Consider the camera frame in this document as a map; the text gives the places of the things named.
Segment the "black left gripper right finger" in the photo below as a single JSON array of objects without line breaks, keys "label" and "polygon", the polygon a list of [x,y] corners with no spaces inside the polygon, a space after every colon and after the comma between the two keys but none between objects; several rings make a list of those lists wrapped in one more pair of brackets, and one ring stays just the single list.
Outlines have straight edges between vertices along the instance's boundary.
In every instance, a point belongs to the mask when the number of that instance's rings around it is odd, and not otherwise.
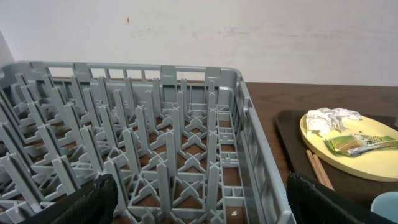
[{"label": "black left gripper right finger", "polygon": [[391,223],[301,174],[289,175],[286,193],[297,223]]}]

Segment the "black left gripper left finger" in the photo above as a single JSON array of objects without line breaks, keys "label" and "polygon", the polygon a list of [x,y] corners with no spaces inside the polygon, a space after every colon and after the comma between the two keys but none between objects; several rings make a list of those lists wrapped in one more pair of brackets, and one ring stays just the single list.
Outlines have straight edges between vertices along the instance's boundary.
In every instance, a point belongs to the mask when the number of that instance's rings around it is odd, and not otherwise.
[{"label": "black left gripper left finger", "polygon": [[105,174],[21,223],[110,224],[117,204],[118,186],[111,174]]}]

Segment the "green snack wrapper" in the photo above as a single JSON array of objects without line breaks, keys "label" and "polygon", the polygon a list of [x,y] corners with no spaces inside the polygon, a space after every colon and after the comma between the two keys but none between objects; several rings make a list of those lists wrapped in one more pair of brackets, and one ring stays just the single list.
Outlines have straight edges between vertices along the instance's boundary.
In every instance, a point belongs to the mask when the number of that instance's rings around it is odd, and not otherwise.
[{"label": "green snack wrapper", "polygon": [[325,140],[325,144],[329,150],[351,157],[375,150],[397,149],[397,140],[390,136],[363,134],[338,136]]}]

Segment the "white paper napkin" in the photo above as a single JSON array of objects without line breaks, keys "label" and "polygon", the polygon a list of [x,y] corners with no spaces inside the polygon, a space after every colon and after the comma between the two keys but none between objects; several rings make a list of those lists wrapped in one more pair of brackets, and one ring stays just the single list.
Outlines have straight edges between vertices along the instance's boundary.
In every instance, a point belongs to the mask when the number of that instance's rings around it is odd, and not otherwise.
[{"label": "white paper napkin", "polygon": [[362,116],[357,111],[345,108],[319,108],[316,110],[309,110],[305,120],[307,125],[307,137],[310,137],[313,132],[318,133],[321,137],[325,137],[334,130],[343,133],[348,129],[344,124],[345,120],[361,121],[362,119]]}]

